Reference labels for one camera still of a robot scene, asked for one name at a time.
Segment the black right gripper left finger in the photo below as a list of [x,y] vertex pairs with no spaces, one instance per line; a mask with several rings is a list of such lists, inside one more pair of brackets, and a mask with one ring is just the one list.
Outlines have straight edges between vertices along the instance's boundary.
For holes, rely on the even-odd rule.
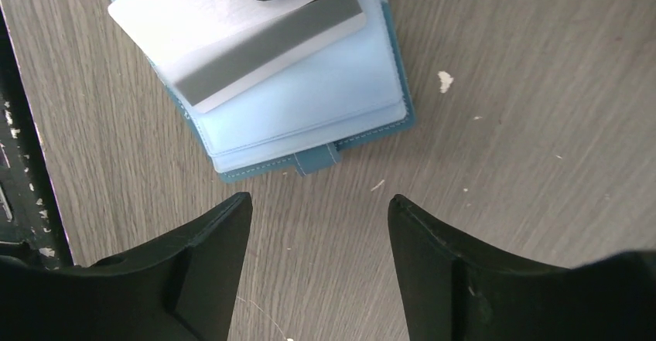
[[205,214],[89,267],[1,258],[3,340],[225,340],[251,227],[236,193]]

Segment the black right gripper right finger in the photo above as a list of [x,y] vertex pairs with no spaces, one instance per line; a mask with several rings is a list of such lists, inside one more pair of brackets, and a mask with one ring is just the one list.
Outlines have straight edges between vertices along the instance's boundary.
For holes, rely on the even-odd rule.
[[412,340],[653,340],[655,253],[576,268],[517,256],[403,195],[388,232]]

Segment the white grey stripe card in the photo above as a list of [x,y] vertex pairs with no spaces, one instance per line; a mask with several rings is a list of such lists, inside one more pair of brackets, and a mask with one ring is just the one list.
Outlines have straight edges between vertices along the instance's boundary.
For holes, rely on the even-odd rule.
[[202,113],[367,21],[358,0],[115,0],[108,13]]

